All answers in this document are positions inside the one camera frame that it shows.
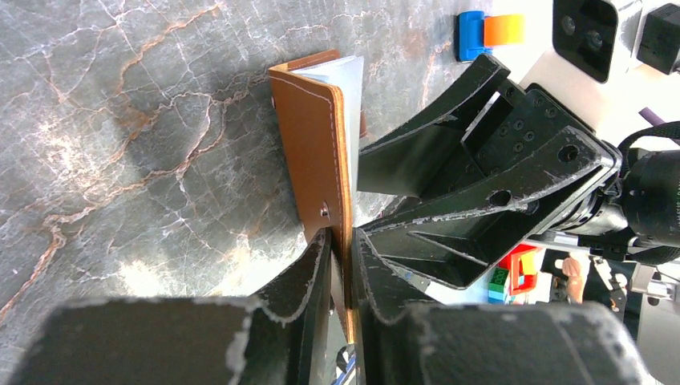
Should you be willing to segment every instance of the orange object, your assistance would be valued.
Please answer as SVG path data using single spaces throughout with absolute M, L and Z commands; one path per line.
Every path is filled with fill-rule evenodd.
M 524 43 L 524 15 L 504 14 L 484 20 L 484 46 Z
M 538 252 L 537 247 L 519 245 L 505 258 L 501 259 L 498 267 L 510 270 L 510 295 L 527 293 L 536 288 L 538 274 L 524 274 L 524 283 L 520 284 L 520 274 L 524 271 L 536 271 L 533 256 Z

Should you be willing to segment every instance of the leather cover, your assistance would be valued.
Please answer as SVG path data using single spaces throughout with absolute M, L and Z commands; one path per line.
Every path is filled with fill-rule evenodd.
M 336 50 L 279 64 L 269 69 L 281 140 L 293 184 L 297 213 L 307 241 L 321 228 L 331 227 L 335 256 L 342 261 L 342 281 L 350 279 L 352 202 L 346 153 L 342 92 L 339 87 L 295 75 L 291 71 L 339 59 Z M 327 208 L 328 215 L 322 215 Z M 349 285 L 343 298 L 333 295 L 338 314 L 351 308 Z M 342 320 L 353 339 L 350 312 Z

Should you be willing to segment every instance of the screw hole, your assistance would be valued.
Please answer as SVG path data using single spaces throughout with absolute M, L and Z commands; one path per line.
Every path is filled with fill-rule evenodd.
M 565 162 L 569 163 L 572 160 L 575 160 L 578 157 L 578 148 L 574 146 L 573 144 L 570 144 L 568 146 L 564 146 L 561 150 L 560 153 L 557 154 L 557 157 Z
M 508 190 L 502 190 L 494 192 L 489 198 L 489 203 L 497 207 L 507 206 L 511 199 L 512 196 L 510 195 L 510 192 Z

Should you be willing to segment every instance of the blue toy block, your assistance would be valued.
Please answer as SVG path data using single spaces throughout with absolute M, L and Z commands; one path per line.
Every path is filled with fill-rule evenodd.
M 484 12 L 471 10 L 458 15 L 458 60 L 471 62 L 481 54 L 492 53 L 484 47 Z

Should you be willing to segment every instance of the red toy block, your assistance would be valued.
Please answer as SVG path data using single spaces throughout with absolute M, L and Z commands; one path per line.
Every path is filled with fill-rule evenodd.
M 527 293 L 536 288 L 537 274 L 524 275 L 524 283 L 522 284 L 520 284 L 520 274 L 522 272 L 522 257 L 528 256 L 528 254 L 533 255 L 537 251 L 537 247 L 519 245 L 498 263 L 498 267 L 510 270 L 510 295 Z

